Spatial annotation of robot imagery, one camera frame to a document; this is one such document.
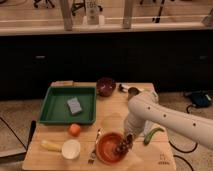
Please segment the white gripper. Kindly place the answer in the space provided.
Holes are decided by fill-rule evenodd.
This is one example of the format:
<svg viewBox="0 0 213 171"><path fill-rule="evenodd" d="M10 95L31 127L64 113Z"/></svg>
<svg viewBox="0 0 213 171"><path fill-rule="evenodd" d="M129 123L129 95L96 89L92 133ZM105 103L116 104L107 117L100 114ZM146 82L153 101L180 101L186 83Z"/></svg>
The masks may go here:
<svg viewBox="0 0 213 171"><path fill-rule="evenodd" d="M124 135L136 139L144 130L144 121L137 116L128 114L124 120Z"/></svg>

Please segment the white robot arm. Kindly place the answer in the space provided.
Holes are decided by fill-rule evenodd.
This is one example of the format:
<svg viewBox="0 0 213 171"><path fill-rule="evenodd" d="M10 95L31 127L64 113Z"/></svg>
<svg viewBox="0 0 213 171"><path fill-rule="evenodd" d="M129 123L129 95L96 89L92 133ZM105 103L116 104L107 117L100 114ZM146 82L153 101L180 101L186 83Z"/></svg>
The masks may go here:
<svg viewBox="0 0 213 171"><path fill-rule="evenodd" d="M169 128L213 150L213 120L185 114L158 103L153 91L144 90L128 101L128 115L124 120L124 132L137 137L151 121Z"/></svg>

